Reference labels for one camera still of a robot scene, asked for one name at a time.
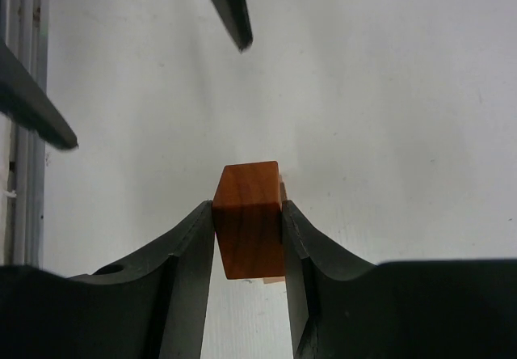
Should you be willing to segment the tan wood block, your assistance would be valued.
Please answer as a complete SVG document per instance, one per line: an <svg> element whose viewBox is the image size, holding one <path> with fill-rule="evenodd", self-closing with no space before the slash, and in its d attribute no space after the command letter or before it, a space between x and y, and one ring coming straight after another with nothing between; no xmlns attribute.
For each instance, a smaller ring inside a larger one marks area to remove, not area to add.
<svg viewBox="0 0 517 359"><path fill-rule="evenodd" d="M284 203L285 201L288 200L288 196L287 196L287 189L285 186L284 178L282 175L279 175L279 182L280 182L280 200L281 200L281 203Z"/></svg>

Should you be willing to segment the orange triangular wood block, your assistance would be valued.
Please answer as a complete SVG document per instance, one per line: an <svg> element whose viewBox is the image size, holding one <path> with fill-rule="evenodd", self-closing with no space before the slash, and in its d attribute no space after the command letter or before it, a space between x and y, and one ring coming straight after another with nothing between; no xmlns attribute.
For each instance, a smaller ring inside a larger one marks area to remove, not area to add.
<svg viewBox="0 0 517 359"><path fill-rule="evenodd" d="M212 200L212 220L227 279L285 275L281 211L276 161L224 167Z"/></svg>

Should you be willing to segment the long light wood block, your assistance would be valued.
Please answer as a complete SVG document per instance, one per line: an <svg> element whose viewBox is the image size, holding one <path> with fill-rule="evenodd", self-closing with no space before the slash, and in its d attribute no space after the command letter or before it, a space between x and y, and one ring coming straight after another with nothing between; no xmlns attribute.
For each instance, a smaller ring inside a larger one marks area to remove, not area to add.
<svg viewBox="0 0 517 359"><path fill-rule="evenodd" d="M265 277L265 278L263 278L263 283L265 285L274 284L274 283L280 283L280 282L285 282L285 277L284 276L281 276L281 277Z"/></svg>

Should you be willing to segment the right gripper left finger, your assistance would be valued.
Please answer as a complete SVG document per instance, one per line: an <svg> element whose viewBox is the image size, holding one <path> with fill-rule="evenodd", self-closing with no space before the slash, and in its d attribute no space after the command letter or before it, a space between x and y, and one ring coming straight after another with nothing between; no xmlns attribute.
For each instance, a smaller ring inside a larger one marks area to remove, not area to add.
<svg viewBox="0 0 517 359"><path fill-rule="evenodd" d="M1 269L4 358L197 358L214 252L212 205L92 274Z"/></svg>

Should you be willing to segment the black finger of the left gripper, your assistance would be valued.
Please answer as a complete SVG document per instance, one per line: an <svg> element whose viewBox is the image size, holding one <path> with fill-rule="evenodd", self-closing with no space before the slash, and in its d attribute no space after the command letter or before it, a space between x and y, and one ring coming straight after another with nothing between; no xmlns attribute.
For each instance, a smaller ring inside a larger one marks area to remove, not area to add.
<svg viewBox="0 0 517 359"><path fill-rule="evenodd" d="M226 31L240 52L253 42L253 33L246 0L211 0Z"/></svg>
<svg viewBox="0 0 517 359"><path fill-rule="evenodd" d="M1 113L59 150L73 150L78 139L65 118L21 62L1 43Z"/></svg>

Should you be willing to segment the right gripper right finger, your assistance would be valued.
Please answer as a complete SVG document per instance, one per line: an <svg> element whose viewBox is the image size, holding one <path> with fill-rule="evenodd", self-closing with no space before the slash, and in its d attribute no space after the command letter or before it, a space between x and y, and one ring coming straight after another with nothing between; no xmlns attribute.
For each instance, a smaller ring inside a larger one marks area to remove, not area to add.
<svg viewBox="0 0 517 359"><path fill-rule="evenodd" d="M371 264L291 201L282 232L294 357L515 357L514 260Z"/></svg>

